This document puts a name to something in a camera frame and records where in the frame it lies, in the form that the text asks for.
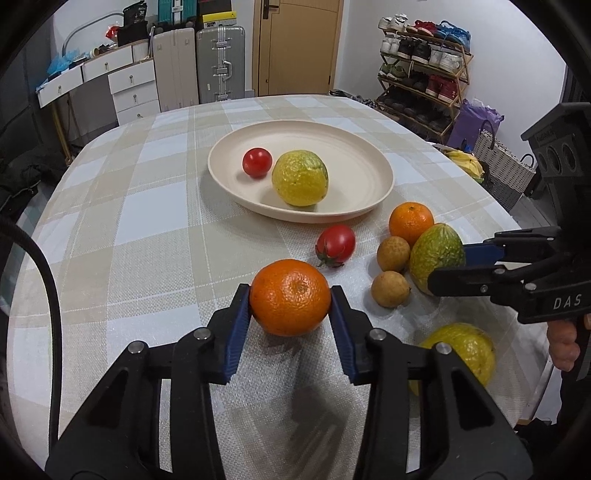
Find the tangerine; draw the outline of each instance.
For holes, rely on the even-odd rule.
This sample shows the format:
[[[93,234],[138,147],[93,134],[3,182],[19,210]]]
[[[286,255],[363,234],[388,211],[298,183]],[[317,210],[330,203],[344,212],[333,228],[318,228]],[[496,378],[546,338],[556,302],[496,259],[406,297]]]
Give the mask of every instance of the tangerine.
[[[433,214],[422,203],[405,202],[398,205],[388,226],[390,235],[404,238],[412,247],[418,238],[435,225]]]
[[[266,332],[290,337],[318,327],[331,297],[324,275],[312,265],[279,260],[256,274],[249,300],[255,320]]]

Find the wooden door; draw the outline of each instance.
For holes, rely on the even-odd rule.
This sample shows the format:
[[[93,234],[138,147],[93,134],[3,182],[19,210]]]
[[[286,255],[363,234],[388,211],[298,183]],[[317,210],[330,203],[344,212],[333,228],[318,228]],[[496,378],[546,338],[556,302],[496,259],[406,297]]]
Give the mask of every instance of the wooden door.
[[[342,0],[261,0],[259,96],[328,93],[341,4]]]

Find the bag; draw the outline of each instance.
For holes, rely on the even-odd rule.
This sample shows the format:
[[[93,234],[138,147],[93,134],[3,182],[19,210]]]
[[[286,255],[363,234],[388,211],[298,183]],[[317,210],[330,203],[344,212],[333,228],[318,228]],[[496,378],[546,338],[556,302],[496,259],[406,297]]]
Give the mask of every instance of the bag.
[[[464,99],[447,145],[452,148],[471,152],[474,150],[476,140],[478,140],[482,123],[488,120],[490,125],[492,125],[491,133],[496,135],[504,119],[504,115],[500,115],[496,110],[485,106],[480,100],[474,99],[469,102]]]

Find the table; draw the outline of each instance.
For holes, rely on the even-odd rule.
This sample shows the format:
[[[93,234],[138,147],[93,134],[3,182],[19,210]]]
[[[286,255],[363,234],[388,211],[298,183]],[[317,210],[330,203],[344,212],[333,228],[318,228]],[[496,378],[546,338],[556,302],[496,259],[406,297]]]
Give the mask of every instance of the table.
[[[547,359],[545,326],[522,326],[488,299],[435,299],[416,288],[408,306],[378,307],[369,294],[375,252],[390,212],[428,205],[465,243],[517,224],[476,182],[410,131],[355,101],[276,96],[162,113],[111,130],[80,153],[49,201],[34,239],[60,294],[64,370],[61,428],[131,341],[175,342],[229,304],[239,283],[282,258],[316,263],[324,228],[254,214],[232,202],[207,172],[207,155],[228,132],[272,119],[321,122],[360,135],[392,163],[396,185],[384,204],[352,220],[358,245],[343,268],[323,270],[353,308],[404,342],[450,322],[492,336],[497,373],[489,384],[509,422],[530,401]],[[25,260],[9,330],[12,412],[23,446],[47,457],[50,332],[41,278]],[[169,385],[163,388],[161,458]],[[368,388],[342,374],[328,322],[302,338],[267,336],[251,323],[238,373],[212,386],[217,437],[228,479],[346,479],[358,455]],[[411,445],[418,442],[416,405]],[[417,459],[417,449],[413,458]]]

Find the black cable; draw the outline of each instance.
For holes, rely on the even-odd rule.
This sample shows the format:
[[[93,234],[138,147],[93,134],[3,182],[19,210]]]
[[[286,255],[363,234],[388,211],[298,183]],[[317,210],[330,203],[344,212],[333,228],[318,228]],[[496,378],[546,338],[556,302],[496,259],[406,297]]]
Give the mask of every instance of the black cable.
[[[61,403],[61,316],[56,282],[41,249],[26,232],[4,215],[0,215],[0,235],[9,238],[29,254],[39,269],[47,293],[51,323],[51,402],[49,406],[49,452],[51,453],[57,442]]]

